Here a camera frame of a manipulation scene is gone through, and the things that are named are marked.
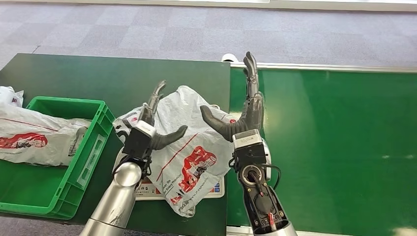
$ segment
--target green plastic crate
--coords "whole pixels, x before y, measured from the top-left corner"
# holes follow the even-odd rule
[[[0,160],[0,211],[55,219],[77,212],[115,117],[104,101],[35,97],[28,109],[60,118],[91,119],[68,167]]]

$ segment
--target gray carpet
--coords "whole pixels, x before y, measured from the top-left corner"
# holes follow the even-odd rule
[[[0,68],[16,53],[220,60],[247,50],[259,62],[417,67],[417,15],[0,3]],[[0,236],[81,228],[0,217]]]

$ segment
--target white plastic bag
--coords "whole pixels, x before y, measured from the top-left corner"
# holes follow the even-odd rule
[[[90,121],[47,116],[0,103],[0,159],[68,166]]]
[[[188,125],[184,137],[152,152],[149,179],[164,195],[172,209],[181,216],[192,217],[195,206],[229,171],[233,145],[209,127],[201,116],[200,106],[209,104],[194,90],[180,86],[161,99],[155,115],[159,134],[169,134]],[[122,142],[137,123],[142,107],[117,118],[113,126]],[[212,108],[213,115],[233,122],[226,112]]]
[[[22,107],[23,90],[20,92],[14,92],[14,89],[12,87],[0,86],[0,103]]]

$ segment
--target dark green surface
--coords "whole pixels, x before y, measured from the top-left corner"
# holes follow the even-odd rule
[[[228,111],[229,77],[229,65],[220,62],[18,54],[0,71],[0,85],[24,89],[25,105],[38,95],[104,100],[117,117],[146,102],[160,80],[167,80],[165,94],[188,85]],[[110,183],[120,148],[121,142],[112,133],[69,223],[83,224],[94,211]],[[226,196],[202,200],[192,218],[178,216],[165,201],[137,202],[128,224],[138,231],[190,236],[223,236],[225,226]]]
[[[278,197],[296,230],[391,236],[417,228],[417,75],[260,70]],[[231,112],[245,77],[231,70]],[[228,225],[247,225],[228,175]]]

